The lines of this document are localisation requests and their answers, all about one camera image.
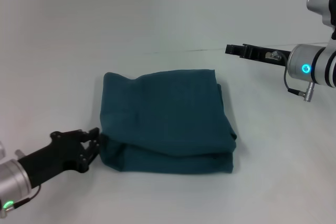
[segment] white wall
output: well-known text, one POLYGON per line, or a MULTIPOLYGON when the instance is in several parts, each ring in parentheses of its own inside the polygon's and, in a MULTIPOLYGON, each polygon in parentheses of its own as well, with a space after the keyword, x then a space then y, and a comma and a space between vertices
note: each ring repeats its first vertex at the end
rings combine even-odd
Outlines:
MULTIPOLYGON (((118 174, 97 159, 4 223, 334 223, 335 90, 286 92, 283 68, 227 44, 291 50, 331 29, 306 0, 0 0, 0 140, 8 158, 52 131, 99 126, 102 76, 215 69, 238 133, 231 175, 118 174)), ((289 80, 294 88, 306 83, 289 80)))

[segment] teal towel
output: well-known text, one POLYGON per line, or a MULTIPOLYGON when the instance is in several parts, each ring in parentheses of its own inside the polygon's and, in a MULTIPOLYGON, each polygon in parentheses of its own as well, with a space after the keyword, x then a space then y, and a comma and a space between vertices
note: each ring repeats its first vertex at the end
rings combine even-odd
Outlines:
POLYGON ((100 156, 118 171, 231 173, 236 134, 214 70, 104 76, 100 156))

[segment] white backdrop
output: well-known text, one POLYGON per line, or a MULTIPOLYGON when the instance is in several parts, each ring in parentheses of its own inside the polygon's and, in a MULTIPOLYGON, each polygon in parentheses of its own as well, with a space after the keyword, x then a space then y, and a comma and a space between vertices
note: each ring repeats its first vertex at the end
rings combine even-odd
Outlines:
MULTIPOLYGON (((227 44, 291 50, 331 29, 306 0, 0 0, 0 140, 12 158, 53 131, 100 126, 102 77, 215 69, 238 134, 233 174, 117 173, 97 158, 3 223, 334 223, 336 91, 289 94, 283 68, 227 44)), ((306 83, 288 80, 305 90, 306 83)))

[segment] green led light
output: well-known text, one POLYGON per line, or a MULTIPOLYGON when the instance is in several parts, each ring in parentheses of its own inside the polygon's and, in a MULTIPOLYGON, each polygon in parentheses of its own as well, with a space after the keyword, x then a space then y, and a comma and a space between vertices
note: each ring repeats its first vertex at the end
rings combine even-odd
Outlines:
POLYGON ((10 207, 12 204, 14 204, 14 201, 10 200, 4 205, 4 208, 10 207))

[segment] cloth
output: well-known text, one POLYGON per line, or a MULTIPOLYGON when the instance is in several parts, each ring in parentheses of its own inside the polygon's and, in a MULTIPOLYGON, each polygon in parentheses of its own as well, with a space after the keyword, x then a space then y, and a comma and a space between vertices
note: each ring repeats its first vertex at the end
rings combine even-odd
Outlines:
POLYGON ((231 173, 236 134, 214 70, 104 76, 100 156, 118 171, 231 173))

